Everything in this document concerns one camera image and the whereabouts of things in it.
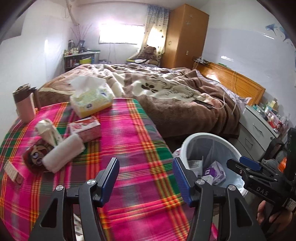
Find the person's right hand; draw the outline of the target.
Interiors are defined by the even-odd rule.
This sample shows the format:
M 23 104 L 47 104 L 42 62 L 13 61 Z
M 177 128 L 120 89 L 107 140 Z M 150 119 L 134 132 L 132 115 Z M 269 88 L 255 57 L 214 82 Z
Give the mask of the person's right hand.
M 264 212 L 265 212 L 266 201 L 262 201 L 257 209 L 257 221 L 261 224 L 265 220 Z M 276 213 L 269 218 L 269 223 L 273 223 L 276 226 L 275 231 L 281 232 L 284 230 L 292 221 L 293 213 L 285 210 L 283 212 Z

